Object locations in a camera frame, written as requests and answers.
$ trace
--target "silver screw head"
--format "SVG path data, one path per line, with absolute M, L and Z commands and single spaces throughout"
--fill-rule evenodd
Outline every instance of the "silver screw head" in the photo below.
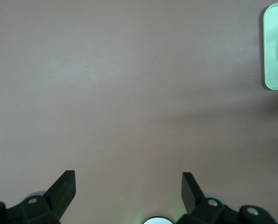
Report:
M 254 216 L 258 216 L 259 215 L 259 212 L 256 209 L 252 208 L 252 207 L 247 208 L 247 212 L 250 213 L 251 215 L 254 215 Z
M 218 206 L 218 203 L 214 199 L 208 200 L 208 204 L 214 207 Z
M 34 204 L 37 202 L 37 199 L 36 198 L 32 198 L 28 201 L 28 204 Z

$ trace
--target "light green square object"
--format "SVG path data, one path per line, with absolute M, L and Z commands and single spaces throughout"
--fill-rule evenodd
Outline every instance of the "light green square object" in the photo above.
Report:
M 264 13 L 264 81 L 278 90 L 278 3 Z

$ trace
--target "green plastic tray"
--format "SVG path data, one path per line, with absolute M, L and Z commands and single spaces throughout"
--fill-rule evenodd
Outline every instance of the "green plastic tray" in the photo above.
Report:
M 264 81 L 278 90 L 278 3 L 264 13 Z

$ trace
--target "screw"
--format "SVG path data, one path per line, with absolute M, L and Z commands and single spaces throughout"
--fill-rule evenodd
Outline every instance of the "screw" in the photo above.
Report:
M 37 202 L 37 199 L 36 198 L 32 198 L 28 201 L 28 204 L 34 204 Z
M 254 216 L 258 216 L 259 215 L 259 212 L 256 209 L 252 208 L 252 207 L 247 208 L 247 212 L 250 213 L 251 215 L 254 215 Z
M 213 199 L 208 200 L 208 204 L 214 207 L 218 206 L 218 203 Z

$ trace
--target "white circular object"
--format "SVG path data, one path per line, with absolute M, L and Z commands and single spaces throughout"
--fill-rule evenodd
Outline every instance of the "white circular object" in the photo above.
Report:
M 173 224 L 173 223 L 165 218 L 154 217 L 148 219 L 144 224 Z

